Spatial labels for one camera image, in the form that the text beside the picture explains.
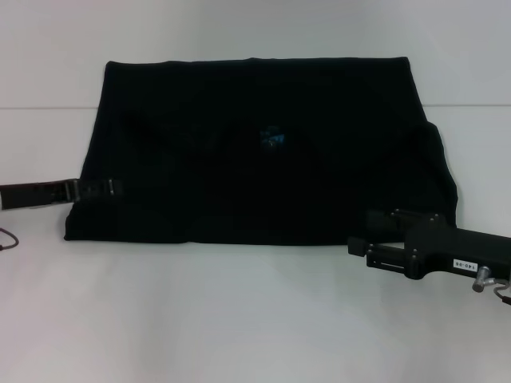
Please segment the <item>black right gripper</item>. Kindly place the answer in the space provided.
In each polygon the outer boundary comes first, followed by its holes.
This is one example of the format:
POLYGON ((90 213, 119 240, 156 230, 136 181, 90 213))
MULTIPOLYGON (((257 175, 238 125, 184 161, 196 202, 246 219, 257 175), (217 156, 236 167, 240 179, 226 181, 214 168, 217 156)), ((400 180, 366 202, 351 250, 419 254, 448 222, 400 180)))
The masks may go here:
POLYGON ((405 232, 404 250, 350 237, 350 255, 364 257, 368 267, 404 274, 419 280, 442 271, 475 277, 488 267, 494 278, 510 277, 510 239, 446 224, 442 217, 392 209, 369 210, 366 229, 374 232, 405 232))

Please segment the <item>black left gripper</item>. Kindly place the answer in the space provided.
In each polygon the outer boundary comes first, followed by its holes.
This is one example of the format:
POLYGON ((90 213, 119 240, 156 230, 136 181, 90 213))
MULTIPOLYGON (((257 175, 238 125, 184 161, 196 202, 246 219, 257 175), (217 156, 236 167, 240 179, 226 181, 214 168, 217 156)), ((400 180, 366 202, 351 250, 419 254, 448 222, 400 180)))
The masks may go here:
POLYGON ((78 203, 91 199, 104 199, 122 195, 121 182, 107 180, 74 179, 35 184, 2 185, 2 210, 15 210, 49 206, 61 203, 78 203))

